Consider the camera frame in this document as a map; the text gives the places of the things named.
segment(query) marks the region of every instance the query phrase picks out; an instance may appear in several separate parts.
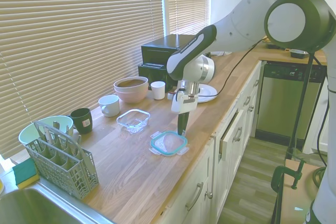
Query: window blinds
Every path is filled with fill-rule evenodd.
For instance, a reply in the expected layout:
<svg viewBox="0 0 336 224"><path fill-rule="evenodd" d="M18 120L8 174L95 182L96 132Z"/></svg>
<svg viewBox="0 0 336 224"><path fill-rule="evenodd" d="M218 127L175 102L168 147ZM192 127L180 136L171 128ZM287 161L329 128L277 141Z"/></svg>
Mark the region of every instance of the window blinds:
<svg viewBox="0 0 336 224"><path fill-rule="evenodd" d="M163 37L161 0L0 0L0 153L31 121L94 108Z"/></svg>
<svg viewBox="0 0 336 224"><path fill-rule="evenodd" d="M169 0L171 34L197 34L210 23L211 0Z"/></svg>

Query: sink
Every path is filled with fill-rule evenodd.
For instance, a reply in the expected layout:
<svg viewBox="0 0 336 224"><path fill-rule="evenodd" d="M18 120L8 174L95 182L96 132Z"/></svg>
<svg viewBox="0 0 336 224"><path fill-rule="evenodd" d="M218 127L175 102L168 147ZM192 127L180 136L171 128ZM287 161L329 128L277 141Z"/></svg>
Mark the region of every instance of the sink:
<svg viewBox="0 0 336 224"><path fill-rule="evenodd" d="M18 190L13 170L0 175L0 222L6 224L115 224L44 178Z"/></svg>
<svg viewBox="0 0 336 224"><path fill-rule="evenodd" d="M16 190L0 198L0 216L8 224L81 222L33 188Z"/></svg>

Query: dishwasher control panel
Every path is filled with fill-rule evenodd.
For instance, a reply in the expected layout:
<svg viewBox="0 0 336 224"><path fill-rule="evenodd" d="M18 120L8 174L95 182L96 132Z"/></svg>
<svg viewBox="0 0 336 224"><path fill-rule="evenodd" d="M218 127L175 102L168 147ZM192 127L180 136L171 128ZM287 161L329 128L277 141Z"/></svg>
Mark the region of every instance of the dishwasher control panel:
<svg viewBox="0 0 336 224"><path fill-rule="evenodd" d="M303 81L307 64L267 62L264 68L264 77ZM323 82L326 75L326 66L313 65L310 72L310 82Z"/></svg>

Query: kitchen counter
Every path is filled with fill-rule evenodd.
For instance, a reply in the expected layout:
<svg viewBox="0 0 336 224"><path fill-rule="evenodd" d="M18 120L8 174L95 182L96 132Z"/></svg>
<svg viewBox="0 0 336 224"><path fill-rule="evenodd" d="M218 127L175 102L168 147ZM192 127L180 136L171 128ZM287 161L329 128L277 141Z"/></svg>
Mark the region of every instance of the kitchen counter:
<svg viewBox="0 0 336 224"><path fill-rule="evenodd" d="M244 52L237 52L214 57L217 71L210 85L220 90L243 55ZM316 56L326 65L323 53ZM232 73L223 92L190 113L186 129L190 149L182 156L157 156L149 151L153 133L177 128L177 115L171 112L170 100L145 98L138 104L121 102L120 114L134 108L151 114L149 125L134 135L116 123L117 117L106 118L99 108L94 109L93 131L82 136L82 145L93 154L100 184L85 202L118 224L155 222L259 60L308 62L291 58L289 52L280 50L258 47L250 52ZM19 153L12 159L21 161L23 155Z"/></svg>

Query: drawer handle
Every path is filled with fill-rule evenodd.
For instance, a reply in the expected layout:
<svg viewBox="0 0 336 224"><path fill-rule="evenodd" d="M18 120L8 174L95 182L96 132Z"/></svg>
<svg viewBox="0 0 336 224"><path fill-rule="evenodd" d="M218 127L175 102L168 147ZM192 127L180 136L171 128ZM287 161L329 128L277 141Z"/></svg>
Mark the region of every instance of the drawer handle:
<svg viewBox="0 0 336 224"><path fill-rule="evenodd" d="M252 111L253 111L253 109L254 109L254 106L253 106L253 105L250 105L250 106L248 107L248 109L247 109L247 110L248 110L249 112L252 112Z"/></svg>
<svg viewBox="0 0 336 224"><path fill-rule="evenodd" d="M243 131L243 127L239 127L235 137L233 138L233 141L235 141L235 142L240 141L240 136L242 135L242 131Z"/></svg>
<svg viewBox="0 0 336 224"><path fill-rule="evenodd" d="M248 105L248 104L250 103L250 100L251 100L251 97L248 96L248 97L246 98L246 101L244 102L244 105Z"/></svg>
<svg viewBox="0 0 336 224"><path fill-rule="evenodd" d="M253 84L253 87L258 86L258 84L259 84L259 80L256 80L256 82Z"/></svg>
<svg viewBox="0 0 336 224"><path fill-rule="evenodd" d="M201 195L201 192L202 192L202 189L203 189L203 186L204 186L204 183L197 183L197 187L198 187L198 193L196 195L196 198L193 200L193 202L191 202L190 204L185 204L185 207L187 208L188 211L190 211L193 206L196 204L198 198L200 197Z"/></svg>

